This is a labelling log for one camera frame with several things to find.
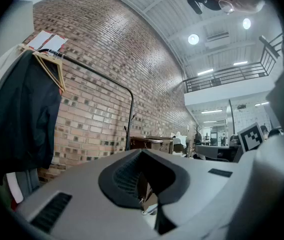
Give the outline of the ceiling air vent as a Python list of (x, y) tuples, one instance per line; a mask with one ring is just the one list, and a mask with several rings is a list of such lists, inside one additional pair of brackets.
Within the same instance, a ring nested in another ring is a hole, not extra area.
[(215, 49), (217, 47), (230, 44), (230, 41), (231, 39), (229, 32), (222, 32), (208, 36), (205, 42), (205, 47), (207, 49)]

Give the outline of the wooden clothes hanger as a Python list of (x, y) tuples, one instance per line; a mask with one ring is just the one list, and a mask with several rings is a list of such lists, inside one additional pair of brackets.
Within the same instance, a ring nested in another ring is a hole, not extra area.
[(24, 44), (18, 44), (17, 49), (20, 51), (20, 54), (17, 56), (17, 58), (21, 58), (24, 55), (33, 54), (36, 52), (36, 50)]
[[(54, 58), (53, 56), (47, 55), (45, 53), (37, 52), (35, 51), (33, 53), (38, 63), (41, 65), (43, 70), (46, 72), (46, 74), (53, 80), (53, 82), (59, 87), (60, 94), (66, 91), (66, 86), (63, 78), (62, 73), (62, 60)], [(57, 75), (58, 78), (56, 78), (53, 73), (49, 70), (47, 65), (44, 63), (45, 61), (50, 62), (57, 67)]]

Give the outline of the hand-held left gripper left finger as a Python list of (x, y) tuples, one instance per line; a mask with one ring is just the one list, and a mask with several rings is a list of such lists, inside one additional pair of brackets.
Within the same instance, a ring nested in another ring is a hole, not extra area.
[(153, 240), (157, 232), (141, 210), (116, 206), (100, 190), (103, 169), (131, 152), (121, 152), (67, 169), (30, 195), (17, 213), (30, 223), (58, 193), (71, 196), (49, 233), (35, 231), (45, 240)]

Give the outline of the white cabinet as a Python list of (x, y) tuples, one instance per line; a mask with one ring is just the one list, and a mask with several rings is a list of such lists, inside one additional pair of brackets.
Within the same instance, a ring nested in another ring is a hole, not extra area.
[(23, 43), (33, 32), (33, 2), (19, 0), (8, 11), (6, 35), (10, 47)]

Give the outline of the red bag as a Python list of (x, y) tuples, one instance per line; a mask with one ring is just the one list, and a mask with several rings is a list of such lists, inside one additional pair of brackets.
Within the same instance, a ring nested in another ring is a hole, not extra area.
[(21, 202), (16, 202), (15, 199), (12, 199), (10, 203), (11, 210), (15, 212), (20, 204)]

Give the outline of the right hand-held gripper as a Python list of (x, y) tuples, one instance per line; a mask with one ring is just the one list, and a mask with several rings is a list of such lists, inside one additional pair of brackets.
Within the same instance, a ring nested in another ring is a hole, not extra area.
[(256, 150), (264, 141), (264, 136), (257, 122), (237, 132), (243, 153)]

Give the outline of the clear eyeglasses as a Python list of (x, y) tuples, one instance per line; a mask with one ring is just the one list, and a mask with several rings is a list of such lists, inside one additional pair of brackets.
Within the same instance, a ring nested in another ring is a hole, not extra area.
[(235, 11), (233, 5), (228, 1), (219, 0), (218, 4), (221, 10), (227, 15), (232, 14)]

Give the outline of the black balcony railing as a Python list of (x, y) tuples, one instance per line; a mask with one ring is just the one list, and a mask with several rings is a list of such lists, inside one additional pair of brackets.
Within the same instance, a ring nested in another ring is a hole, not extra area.
[(282, 55), (283, 34), (277, 35), (271, 41), (260, 36), (259, 41), (263, 45), (259, 61), (240, 63), (186, 79), (183, 81), (185, 93), (271, 76)]

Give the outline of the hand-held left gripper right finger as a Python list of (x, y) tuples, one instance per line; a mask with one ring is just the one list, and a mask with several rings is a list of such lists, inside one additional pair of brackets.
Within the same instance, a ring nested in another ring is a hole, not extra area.
[(158, 212), (154, 228), (146, 217), (141, 226), (143, 236), (208, 236), (222, 220), (229, 220), (238, 198), (231, 191), (242, 176), (242, 163), (180, 158), (161, 151), (145, 149), (142, 155), (160, 165), (150, 171), (164, 190), (158, 195)]

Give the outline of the white cloth bundle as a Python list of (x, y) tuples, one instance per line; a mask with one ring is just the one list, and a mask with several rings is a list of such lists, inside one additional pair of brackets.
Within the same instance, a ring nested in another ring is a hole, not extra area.
[(21, 192), (21, 189), (19, 187), (19, 184), (17, 182), (16, 174), (15, 172), (7, 173), (6, 174), (7, 183), (10, 189), (10, 192), (17, 204), (21, 203), (23, 201), (23, 194)]

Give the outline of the white paper sheet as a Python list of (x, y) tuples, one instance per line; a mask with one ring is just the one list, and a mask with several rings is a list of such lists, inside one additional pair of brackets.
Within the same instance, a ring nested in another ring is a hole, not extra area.
[(37, 36), (35, 36), (28, 44), (34, 50), (39, 49), (45, 41), (47, 41), (52, 36), (52, 33), (42, 30)]
[(67, 41), (67, 38), (60, 37), (56, 34), (42, 47), (42, 49), (49, 49), (57, 52)]

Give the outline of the long black pole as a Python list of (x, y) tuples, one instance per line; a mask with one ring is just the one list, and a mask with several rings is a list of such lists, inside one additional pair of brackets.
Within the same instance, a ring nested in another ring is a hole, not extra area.
[(96, 70), (92, 69), (91, 67), (85, 65), (84, 63), (82, 63), (82, 62), (80, 62), (76, 59), (73, 59), (73, 58), (71, 58), (71, 57), (69, 57), (69, 56), (67, 56), (63, 53), (60, 53), (58, 51), (54, 51), (54, 50), (51, 50), (51, 49), (47, 49), (47, 48), (46, 49), (40, 49), (38, 52), (41, 55), (45, 55), (46, 53), (53, 54), (54, 56), (61, 58), (61, 60), (69, 61), (69, 62), (71, 62), (71, 63), (73, 63), (73, 64), (75, 64), (79, 67), (82, 67), (82, 68), (84, 68), (84, 69), (86, 69), (86, 70), (108, 80), (109, 82), (112, 82), (113, 84), (115, 84), (115, 85), (117, 85), (117, 86), (121, 87), (122, 89), (125, 89), (126, 91), (129, 92), (129, 94), (131, 95), (131, 105), (130, 105), (130, 112), (129, 112), (129, 117), (128, 117), (128, 125), (125, 126), (124, 129), (126, 130), (125, 150), (126, 151), (130, 150), (130, 130), (131, 130), (131, 123), (132, 123), (132, 118), (133, 118), (133, 108), (134, 108), (134, 95), (133, 95), (132, 91), (128, 87), (126, 87), (123, 84), (117, 82), (116, 80), (108, 77), (107, 75), (105, 75), (105, 74), (103, 74), (99, 71), (96, 71)]

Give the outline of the grey desk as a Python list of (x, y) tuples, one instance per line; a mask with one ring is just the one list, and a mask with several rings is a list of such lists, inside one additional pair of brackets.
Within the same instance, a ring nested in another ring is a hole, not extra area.
[(242, 147), (197, 145), (195, 154), (203, 160), (238, 163), (243, 155)]

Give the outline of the black jacket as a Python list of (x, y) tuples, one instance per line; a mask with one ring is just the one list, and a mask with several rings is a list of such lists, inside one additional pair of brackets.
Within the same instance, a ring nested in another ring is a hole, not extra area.
[(5, 174), (48, 169), (60, 89), (27, 50), (0, 88), (0, 185)]

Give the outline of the white plastic bag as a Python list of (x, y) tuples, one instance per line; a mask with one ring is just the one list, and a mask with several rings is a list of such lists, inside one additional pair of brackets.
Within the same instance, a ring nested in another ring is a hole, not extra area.
[(171, 133), (171, 138), (173, 139), (173, 145), (182, 145), (183, 148), (186, 148), (186, 138), (187, 136), (181, 135), (178, 131), (177, 133)]

